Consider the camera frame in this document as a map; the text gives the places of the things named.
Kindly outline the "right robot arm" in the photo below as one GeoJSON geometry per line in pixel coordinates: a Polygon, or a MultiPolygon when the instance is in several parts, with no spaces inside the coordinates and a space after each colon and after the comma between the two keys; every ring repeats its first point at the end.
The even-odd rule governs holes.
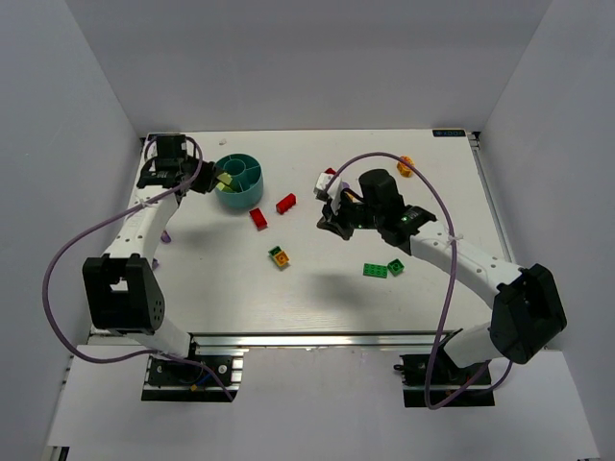
{"type": "Polygon", "coordinates": [[[388,245],[454,276],[490,308],[489,322],[448,335],[436,360],[458,369],[504,357],[526,364],[567,326],[554,281],[546,267],[523,268],[454,240],[429,211],[404,202],[394,178],[374,169],[359,178],[352,199],[339,178],[323,173],[314,187],[324,202],[318,228],[344,240],[356,230],[375,230],[388,245]]]}

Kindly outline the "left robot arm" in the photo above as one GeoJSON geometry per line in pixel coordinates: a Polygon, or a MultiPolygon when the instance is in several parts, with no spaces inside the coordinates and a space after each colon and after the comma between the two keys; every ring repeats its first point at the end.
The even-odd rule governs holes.
{"type": "Polygon", "coordinates": [[[96,328],[132,338],[147,349],[189,357],[190,333],[165,314],[154,274],[155,252],[185,195],[212,191],[221,172],[213,162],[203,161],[196,141],[185,134],[159,134],[146,143],[118,234],[102,255],[88,258],[83,266],[96,328]]]}

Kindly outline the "orange patterned round lego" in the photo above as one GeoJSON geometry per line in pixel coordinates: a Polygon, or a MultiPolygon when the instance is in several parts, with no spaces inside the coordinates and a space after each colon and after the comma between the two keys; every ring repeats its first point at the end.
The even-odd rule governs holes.
{"type": "Polygon", "coordinates": [[[414,162],[410,157],[401,156],[397,162],[397,170],[399,174],[404,178],[410,178],[413,176],[414,162]]]}

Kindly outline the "orange square lego brick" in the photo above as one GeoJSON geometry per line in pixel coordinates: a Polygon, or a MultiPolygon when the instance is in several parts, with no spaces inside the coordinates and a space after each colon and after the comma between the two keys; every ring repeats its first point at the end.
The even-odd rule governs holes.
{"type": "Polygon", "coordinates": [[[279,251],[272,256],[275,264],[278,268],[282,269],[286,267],[289,263],[289,258],[284,251],[279,251]]]}

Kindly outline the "light green square lego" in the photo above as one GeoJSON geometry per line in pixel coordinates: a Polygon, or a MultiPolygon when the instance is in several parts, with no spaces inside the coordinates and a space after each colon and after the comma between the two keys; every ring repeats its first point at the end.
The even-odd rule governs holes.
{"type": "Polygon", "coordinates": [[[233,178],[228,173],[223,172],[219,174],[216,177],[216,179],[217,179],[216,187],[218,189],[223,189],[223,188],[232,189],[233,188],[233,178]]]}

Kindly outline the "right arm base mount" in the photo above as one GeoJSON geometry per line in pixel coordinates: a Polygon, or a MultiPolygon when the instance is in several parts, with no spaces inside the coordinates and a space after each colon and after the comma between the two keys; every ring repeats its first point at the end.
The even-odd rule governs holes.
{"type": "MultiPolygon", "coordinates": [[[[427,354],[404,354],[393,365],[394,372],[403,383],[405,408],[426,408],[425,381],[429,356],[427,354]]],[[[435,362],[431,376],[430,401],[436,404],[452,395],[462,384],[469,381],[480,371],[480,364],[464,369],[447,368],[435,362]]],[[[491,375],[484,371],[479,378],[447,407],[492,407],[495,405],[491,387],[491,375]]]]}

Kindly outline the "light green curved lego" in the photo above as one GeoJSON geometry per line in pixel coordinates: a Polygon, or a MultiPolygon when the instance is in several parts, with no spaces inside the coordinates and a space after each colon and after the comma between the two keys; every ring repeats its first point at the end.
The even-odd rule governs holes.
{"type": "Polygon", "coordinates": [[[233,188],[228,187],[228,186],[226,186],[224,184],[219,184],[217,186],[217,189],[219,191],[221,191],[221,192],[224,192],[224,193],[232,193],[233,194],[233,193],[239,193],[240,192],[239,190],[233,189],[233,188]]]}

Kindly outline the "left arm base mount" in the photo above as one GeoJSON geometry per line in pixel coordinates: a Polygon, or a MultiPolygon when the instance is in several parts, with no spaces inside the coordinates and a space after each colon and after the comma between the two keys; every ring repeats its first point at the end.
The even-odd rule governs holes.
{"type": "Polygon", "coordinates": [[[196,355],[210,372],[201,367],[167,359],[149,359],[143,387],[142,401],[156,402],[230,402],[215,380],[222,382],[234,398],[242,374],[242,358],[238,355],[196,355]]]}

